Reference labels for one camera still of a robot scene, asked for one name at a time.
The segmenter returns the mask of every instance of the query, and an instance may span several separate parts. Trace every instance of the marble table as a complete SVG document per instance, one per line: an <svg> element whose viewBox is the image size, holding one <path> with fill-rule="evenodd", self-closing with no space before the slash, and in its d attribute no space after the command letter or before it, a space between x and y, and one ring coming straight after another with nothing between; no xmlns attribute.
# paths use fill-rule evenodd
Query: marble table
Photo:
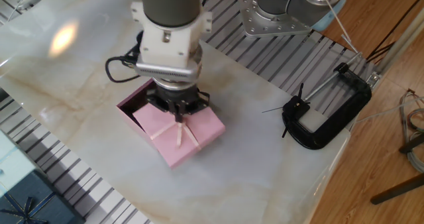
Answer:
<svg viewBox="0 0 424 224"><path fill-rule="evenodd" d="M155 224L308 223L349 132L322 150L282 139L281 111L262 111L290 95L202 42L199 87L227 132L170 170L115 107L148 78L113 84L104 71L141 29L132 1L42 0L0 29L0 87Z"/></svg>

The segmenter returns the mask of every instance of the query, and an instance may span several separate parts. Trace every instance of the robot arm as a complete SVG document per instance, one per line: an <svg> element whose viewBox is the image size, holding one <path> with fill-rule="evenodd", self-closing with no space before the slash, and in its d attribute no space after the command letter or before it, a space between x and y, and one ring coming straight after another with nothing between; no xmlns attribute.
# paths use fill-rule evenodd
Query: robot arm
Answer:
<svg viewBox="0 0 424 224"><path fill-rule="evenodd" d="M258 5L273 16L296 9L292 9L293 5L288 7L290 1L294 0L258 0ZM304 17L304 23L309 25L316 19L310 21L311 11L305 11L302 3L312 5L316 0L300 1L295 17L301 22ZM315 13L328 9L323 7ZM153 77L156 83L156 88L148 93L148 101L174 114L177 122L185 114L207 107L209 96L197 88L202 57L199 39L202 33L211 32L212 14L203 10L200 0L142 0L133 3L131 10L134 20L144 29L134 68L140 76Z"/></svg>

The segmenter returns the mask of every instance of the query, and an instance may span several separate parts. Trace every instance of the pink box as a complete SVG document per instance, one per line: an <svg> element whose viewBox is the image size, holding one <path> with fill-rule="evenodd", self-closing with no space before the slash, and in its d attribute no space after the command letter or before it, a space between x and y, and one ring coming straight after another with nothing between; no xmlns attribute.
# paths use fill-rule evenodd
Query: pink box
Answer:
<svg viewBox="0 0 424 224"><path fill-rule="evenodd" d="M138 121L134 118L133 113L147 104L145 99L147 90L153 89L155 87L156 84L152 79L150 79L117 105L121 117L124 119L125 123L129 125L129 127L131 127L135 132L137 132L137 134L143 137L143 139L147 141L154 149L156 149L156 147L153 145L152 140L144 132Z"/></svg>
<svg viewBox="0 0 424 224"><path fill-rule="evenodd" d="M223 134L225 126L212 109L207 107L196 114L184 117L185 124L193 134L194 140L183 129L181 145L177 146L178 126L176 124L152 140L151 136L158 134L164 127L169 127L175 121L171 113L162 112L146 102L147 90L155 87L156 84L149 80L120 102L117 107L126 123L159 151L170 168L175 168Z"/></svg>

